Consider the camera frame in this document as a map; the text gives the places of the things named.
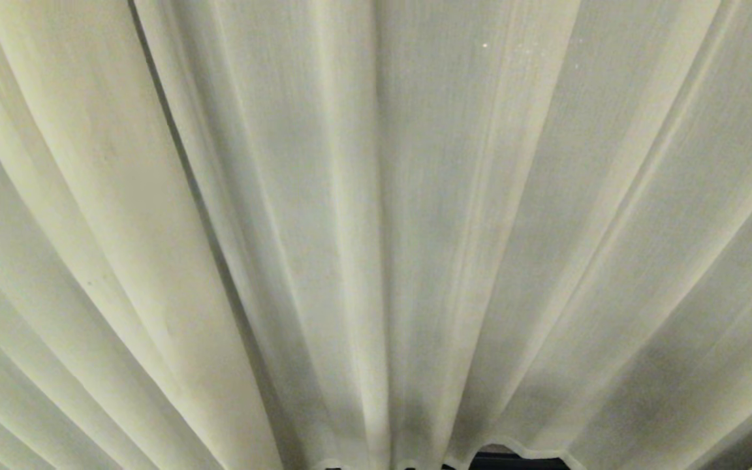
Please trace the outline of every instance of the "curtain fold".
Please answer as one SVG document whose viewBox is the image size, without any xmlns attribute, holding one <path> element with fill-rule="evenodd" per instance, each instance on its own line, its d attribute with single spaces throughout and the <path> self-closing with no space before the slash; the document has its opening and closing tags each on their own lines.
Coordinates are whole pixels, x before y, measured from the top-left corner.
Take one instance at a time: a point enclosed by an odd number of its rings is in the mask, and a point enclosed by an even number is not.
<svg viewBox="0 0 752 470">
<path fill-rule="evenodd" d="M 752 466 L 752 1 L 0 2 L 0 468 Z"/>
</svg>

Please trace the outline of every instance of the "curtain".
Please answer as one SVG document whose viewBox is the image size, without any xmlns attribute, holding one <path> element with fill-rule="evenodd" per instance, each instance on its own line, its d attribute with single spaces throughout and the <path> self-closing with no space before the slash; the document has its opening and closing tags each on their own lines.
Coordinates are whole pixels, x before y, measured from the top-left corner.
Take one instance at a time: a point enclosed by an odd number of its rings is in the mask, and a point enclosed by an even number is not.
<svg viewBox="0 0 752 470">
<path fill-rule="evenodd" d="M 752 466 L 752 0 L 0 0 L 0 468 Z"/>
</svg>

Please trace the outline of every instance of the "sheer curtain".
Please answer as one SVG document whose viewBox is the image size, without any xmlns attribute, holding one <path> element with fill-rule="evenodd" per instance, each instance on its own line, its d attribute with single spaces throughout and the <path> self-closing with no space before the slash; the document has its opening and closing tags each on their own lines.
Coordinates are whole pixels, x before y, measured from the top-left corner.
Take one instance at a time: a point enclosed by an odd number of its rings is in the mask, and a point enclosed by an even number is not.
<svg viewBox="0 0 752 470">
<path fill-rule="evenodd" d="M 752 466 L 752 1 L 0 0 L 0 468 Z"/>
</svg>

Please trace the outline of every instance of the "white fabric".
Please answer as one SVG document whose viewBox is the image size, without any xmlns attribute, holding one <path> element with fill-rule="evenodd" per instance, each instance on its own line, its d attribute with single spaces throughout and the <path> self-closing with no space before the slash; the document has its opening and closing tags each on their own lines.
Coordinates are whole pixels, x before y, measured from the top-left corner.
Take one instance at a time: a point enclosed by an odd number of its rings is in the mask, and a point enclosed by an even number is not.
<svg viewBox="0 0 752 470">
<path fill-rule="evenodd" d="M 0 468 L 487 443 L 752 466 L 752 0 L 0 1 Z"/>
</svg>

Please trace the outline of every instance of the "white curtain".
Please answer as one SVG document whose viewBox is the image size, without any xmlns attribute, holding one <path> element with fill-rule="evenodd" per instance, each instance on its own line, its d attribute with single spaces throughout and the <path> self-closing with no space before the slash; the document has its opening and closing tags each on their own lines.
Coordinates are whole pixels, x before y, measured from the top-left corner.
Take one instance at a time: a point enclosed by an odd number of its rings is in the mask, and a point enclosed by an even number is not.
<svg viewBox="0 0 752 470">
<path fill-rule="evenodd" d="M 752 0 L 0 0 L 0 468 L 752 466 Z"/>
</svg>

